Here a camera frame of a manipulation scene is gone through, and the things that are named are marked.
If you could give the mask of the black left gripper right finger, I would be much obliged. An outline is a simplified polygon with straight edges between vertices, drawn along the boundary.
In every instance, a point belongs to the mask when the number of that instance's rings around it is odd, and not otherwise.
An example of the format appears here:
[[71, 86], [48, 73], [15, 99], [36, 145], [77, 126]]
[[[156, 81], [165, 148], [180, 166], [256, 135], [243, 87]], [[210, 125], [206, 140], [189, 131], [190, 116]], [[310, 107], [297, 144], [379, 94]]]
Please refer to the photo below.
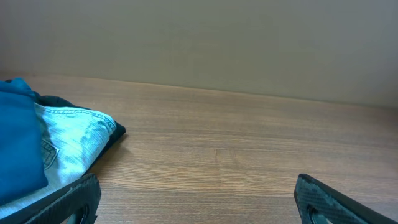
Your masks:
[[294, 199], [303, 224], [397, 224], [308, 174], [299, 174]]

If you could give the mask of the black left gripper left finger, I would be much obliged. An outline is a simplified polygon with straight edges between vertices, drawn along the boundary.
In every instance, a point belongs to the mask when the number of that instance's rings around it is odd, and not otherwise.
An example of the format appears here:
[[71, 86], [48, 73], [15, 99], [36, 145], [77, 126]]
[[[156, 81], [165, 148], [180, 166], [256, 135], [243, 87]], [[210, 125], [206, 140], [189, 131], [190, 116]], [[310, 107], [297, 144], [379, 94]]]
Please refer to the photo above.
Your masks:
[[94, 224], [101, 187], [94, 174], [86, 174], [58, 191], [1, 219], [2, 224]]

